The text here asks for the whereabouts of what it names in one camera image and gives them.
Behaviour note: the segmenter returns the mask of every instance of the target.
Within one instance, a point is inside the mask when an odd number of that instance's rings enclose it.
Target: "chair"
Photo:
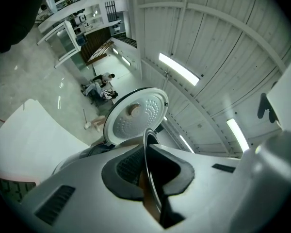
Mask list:
[[[92,89],[89,93],[88,96],[91,98],[92,102],[91,104],[93,104],[95,102],[95,106],[99,107],[103,104],[105,104],[106,102],[108,102],[107,99],[103,99],[96,90]]]

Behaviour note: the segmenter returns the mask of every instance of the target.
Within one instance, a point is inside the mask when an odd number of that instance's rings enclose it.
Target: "white floor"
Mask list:
[[[83,110],[88,121],[97,117],[96,107],[80,92],[84,77],[71,60],[55,69],[65,51],[56,39],[37,46],[41,37],[33,28],[19,44],[0,54],[0,119],[7,120],[28,99],[38,100],[62,127],[90,145],[102,133],[83,127]]]

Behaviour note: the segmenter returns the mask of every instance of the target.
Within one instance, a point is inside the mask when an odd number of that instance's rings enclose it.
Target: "fluorescent light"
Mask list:
[[[130,66],[130,62],[122,56],[122,59]]]
[[[188,69],[183,67],[182,65],[178,64],[176,61],[172,60],[171,58],[167,57],[166,55],[160,53],[159,56],[160,61],[164,62],[166,65],[171,67],[177,73],[182,75],[185,79],[187,79],[192,85],[196,85],[199,81],[199,78],[196,77],[193,73],[191,73]]]
[[[229,121],[227,121],[226,123],[231,128],[231,130],[233,131],[233,134],[235,135],[239,145],[241,146],[242,151],[245,152],[246,150],[248,150],[249,149],[249,145],[247,143],[247,140],[244,137],[244,135],[242,133],[242,130],[238,126],[238,124],[235,121],[235,119],[232,118]]]
[[[57,109],[61,108],[61,101],[60,101],[61,97],[58,96],[58,102],[57,102]]]
[[[195,153],[195,152],[193,151],[193,149],[191,149],[190,145],[186,142],[186,140],[184,140],[184,138],[182,137],[182,135],[179,135],[179,136],[180,136],[181,140],[185,143],[185,145],[189,148],[189,150],[190,150],[192,153]]]

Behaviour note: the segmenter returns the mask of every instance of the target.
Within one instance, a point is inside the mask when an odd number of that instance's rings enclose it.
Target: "inner lid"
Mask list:
[[[118,145],[155,130],[168,109],[167,94],[158,88],[141,88],[122,97],[110,110],[103,128],[106,142]]]

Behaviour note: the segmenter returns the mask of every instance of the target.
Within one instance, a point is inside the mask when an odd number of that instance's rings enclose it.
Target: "ceiling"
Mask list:
[[[228,119],[253,147],[280,132],[267,114],[257,117],[261,93],[291,61],[291,26],[273,0],[138,3],[142,76],[166,91],[173,137],[181,134],[201,154],[241,157]],[[160,52],[196,74],[197,85],[160,62]]]

